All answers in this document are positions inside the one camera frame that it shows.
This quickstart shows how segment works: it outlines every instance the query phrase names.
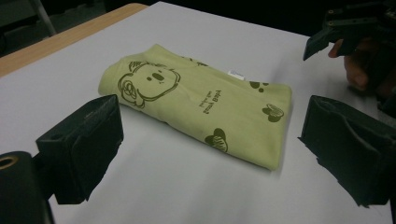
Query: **koala print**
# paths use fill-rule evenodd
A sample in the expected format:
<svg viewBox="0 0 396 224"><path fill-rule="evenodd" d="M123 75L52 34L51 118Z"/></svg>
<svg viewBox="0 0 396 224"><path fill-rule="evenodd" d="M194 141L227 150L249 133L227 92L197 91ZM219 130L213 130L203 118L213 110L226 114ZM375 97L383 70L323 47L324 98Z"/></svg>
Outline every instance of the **koala print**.
<svg viewBox="0 0 396 224"><path fill-rule="evenodd" d="M261 87L261 85L263 85L263 86L268 86L269 85L268 83L265 83L265 82L261 83L261 82L250 81L249 83L250 83L250 87L251 88L253 88L253 89L255 89L255 90L259 91L259 92L264 92L264 88Z"/></svg>
<svg viewBox="0 0 396 224"><path fill-rule="evenodd" d="M281 109L270 104L268 104L266 108L263 108L262 112L268 115L268 120L271 122L278 122L284 116L284 113Z"/></svg>
<svg viewBox="0 0 396 224"><path fill-rule="evenodd" d="M119 90L124 100L139 108L174 90L180 81L180 74L163 64L131 62L129 70L120 78Z"/></svg>

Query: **white tag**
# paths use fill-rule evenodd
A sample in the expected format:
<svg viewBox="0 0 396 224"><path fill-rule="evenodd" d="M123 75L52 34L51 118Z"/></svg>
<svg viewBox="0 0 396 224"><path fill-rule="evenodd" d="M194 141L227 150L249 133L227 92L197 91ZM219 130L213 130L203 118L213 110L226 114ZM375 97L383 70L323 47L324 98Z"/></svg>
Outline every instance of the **white tag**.
<svg viewBox="0 0 396 224"><path fill-rule="evenodd" d="M232 76L232 77L236 77L236 78L241 79L241 80L245 80L245 77L244 77L244 76L242 76L241 74L237 73L237 72L234 71L234 70L228 71L228 75L230 75L230 76Z"/></svg>

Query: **green towel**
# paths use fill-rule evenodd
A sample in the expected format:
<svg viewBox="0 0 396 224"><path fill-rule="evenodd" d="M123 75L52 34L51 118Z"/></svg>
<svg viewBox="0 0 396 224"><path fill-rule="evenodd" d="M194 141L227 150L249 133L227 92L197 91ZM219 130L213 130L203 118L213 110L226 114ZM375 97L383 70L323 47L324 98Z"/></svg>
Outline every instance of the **green towel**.
<svg viewBox="0 0 396 224"><path fill-rule="evenodd" d="M290 111L287 85L240 80L154 45L107 68L102 95L236 158L275 170Z"/></svg>

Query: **wooden table edge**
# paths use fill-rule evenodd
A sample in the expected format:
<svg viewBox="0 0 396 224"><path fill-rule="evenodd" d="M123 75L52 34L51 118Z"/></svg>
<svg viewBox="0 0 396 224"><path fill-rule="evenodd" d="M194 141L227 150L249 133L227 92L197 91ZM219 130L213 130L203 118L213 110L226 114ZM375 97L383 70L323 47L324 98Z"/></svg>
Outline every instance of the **wooden table edge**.
<svg viewBox="0 0 396 224"><path fill-rule="evenodd" d="M87 36L93 35L118 21L134 15L146 7L148 6L139 3L125 5L29 47L10 53L0 58L0 77L30 63L34 63L60 49L66 48Z"/></svg>

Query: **cartoon koala face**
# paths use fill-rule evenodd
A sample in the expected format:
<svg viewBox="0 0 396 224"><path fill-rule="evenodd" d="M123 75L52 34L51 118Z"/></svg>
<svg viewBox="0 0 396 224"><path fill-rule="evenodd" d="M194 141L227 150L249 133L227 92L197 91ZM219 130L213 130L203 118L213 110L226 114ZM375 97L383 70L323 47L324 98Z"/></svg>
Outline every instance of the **cartoon koala face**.
<svg viewBox="0 0 396 224"><path fill-rule="evenodd" d="M119 81L124 100L143 108L146 101L155 101L172 91L180 81L179 73L161 64L133 62Z"/></svg>

